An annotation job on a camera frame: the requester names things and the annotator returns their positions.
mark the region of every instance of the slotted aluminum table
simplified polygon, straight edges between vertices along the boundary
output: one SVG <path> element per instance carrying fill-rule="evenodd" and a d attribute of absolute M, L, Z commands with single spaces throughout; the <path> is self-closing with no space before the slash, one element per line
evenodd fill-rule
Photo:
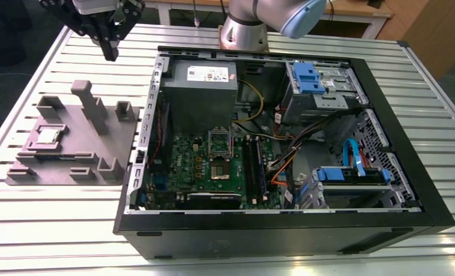
<path fill-rule="evenodd" d="M 0 272 L 70 275 L 455 275 L 455 227 L 371 255 L 144 260 L 112 234 L 120 187 L 8 186 L 5 173 L 39 116 L 43 95 L 79 102 L 75 79 L 94 83 L 104 104 L 144 108 L 159 45 L 218 47 L 216 29 L 138 25 L 107 62 L 67 28 L 0 128 Z M 455 107 L 414 53 L 393 41 L 270 35 L 272 52 L 349 56 L 369 62 L 387 100 L 455 217 Z"/>

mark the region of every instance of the black wire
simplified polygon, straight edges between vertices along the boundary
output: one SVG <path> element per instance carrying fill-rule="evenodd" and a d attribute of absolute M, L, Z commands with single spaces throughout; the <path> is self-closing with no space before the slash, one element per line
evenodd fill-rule
<path fill-rule="evenodd" d="M 259 124 L 256 123 L 256 118 L 254 118 L 252 120 L 250 120 L 248 122 L 251 122 L 254 124 L 254 126 L 259 129 L 260 133 L 264 133 L 264 134 L 271 134 L 271 133 L 267 133 L 266 131 L 263 131 L 263 128 L 259 126 Z"/>
<path fill-rule="evenodd" d="M 332 21 L 335 17 L 335 7 L 334 7 L 334 3 L 331 0 L 330 0 L 330 6 L 331 6 L 330 21 Z"/>
<path fill-rule="evenodd" d="M 224 0 L 220 0 L 222 15 L 224 16 L 224 21 L 227 20 Z"/>
<path fill-rule="evenodd" d="M 200 25 L 203 24 L 203 23 L 206 23 L 206 21 L 207 21 L 207 19 L 210 18 L 210 16 L 212 15 L 212 12 L 210 12 L 208 14 L 207 14 L 207 16 L 206 16 L 206 18 L 202 20 L 202 22 L 200 22 Z"/>

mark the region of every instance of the black floor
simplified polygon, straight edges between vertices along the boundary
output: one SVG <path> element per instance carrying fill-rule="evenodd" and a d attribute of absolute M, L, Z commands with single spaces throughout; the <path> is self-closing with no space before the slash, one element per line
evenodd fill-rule
<path fill-rule="evenodd" d="M 0 67 L 0 125 L 63 27 L 62 23 L 39 6 L 36 0 L 23 0 L 23 2 L 27 5 L 34 27 L 19 34 L 27 51 L 25 61 L 16 66 Z M 199 12 L 198 17 L 202 26 L 210 28 L 216 28 L 223 21 L 218 13 Z M 192 13 L 174 10 L 171 21 L 175 25 L 192 26 Z M 148 9 L 147 17 L 143 17 L 142 22 L 159 23 L 156 10 Z M 439 83 L 455 103 L 455 65 Z"/>

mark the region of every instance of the green circuit board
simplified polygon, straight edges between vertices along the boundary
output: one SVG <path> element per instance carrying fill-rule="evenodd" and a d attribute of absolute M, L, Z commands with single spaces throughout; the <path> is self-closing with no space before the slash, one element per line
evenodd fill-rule
<path fill-rule="evenodd" d="M 167 190 L 174 192 L 224 192 L 242 195 L 243 209 L 279 209 L 280 196 L 278 191 L 268 193 L 264 202 L 248 202 L 243 169 L 243 138 L 231 140 L 231 158 L 208 157 L 207 136 L 175 136 L 172 143 L 171 172 L 168 175 Z M 259 140 L 263 162 L 274 160 L 272 142 L 270 139 Z M 226 144 L 216 141 L 216 149 Z"/>

